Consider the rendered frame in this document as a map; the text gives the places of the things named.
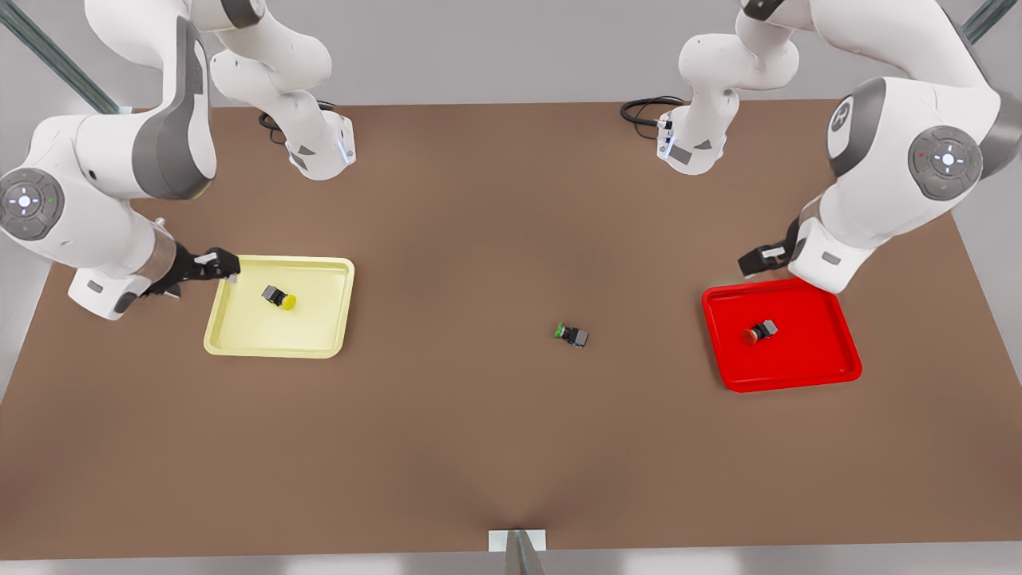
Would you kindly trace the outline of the red tray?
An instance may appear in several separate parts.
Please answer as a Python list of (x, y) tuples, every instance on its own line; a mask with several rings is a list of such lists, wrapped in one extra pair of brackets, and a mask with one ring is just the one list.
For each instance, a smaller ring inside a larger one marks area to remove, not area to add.
[[(844, 383), (862, 374), (838, 298), (798, 278), (708, 288), (701, 304), (723, 385), (731, 391)], [(766, 319), (778, 334), (745, 343), (742, 331)]]

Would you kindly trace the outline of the silver frame post with foot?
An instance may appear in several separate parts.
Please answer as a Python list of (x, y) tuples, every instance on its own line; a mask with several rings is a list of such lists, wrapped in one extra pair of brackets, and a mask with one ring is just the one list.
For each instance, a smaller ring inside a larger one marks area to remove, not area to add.
[(546, 530), (490, 530), (490, 553), (503, 553), (503, 575), (546, 575), (539, 552), (547, 549)]

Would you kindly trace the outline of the yellow tray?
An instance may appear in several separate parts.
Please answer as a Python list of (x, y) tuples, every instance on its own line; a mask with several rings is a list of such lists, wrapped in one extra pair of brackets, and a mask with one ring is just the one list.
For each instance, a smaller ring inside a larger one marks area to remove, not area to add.
[(216, 290), (204, 348), (223, 356), (336, 356), (354, 279), (344, 258), (241, 256), (237, 277)]

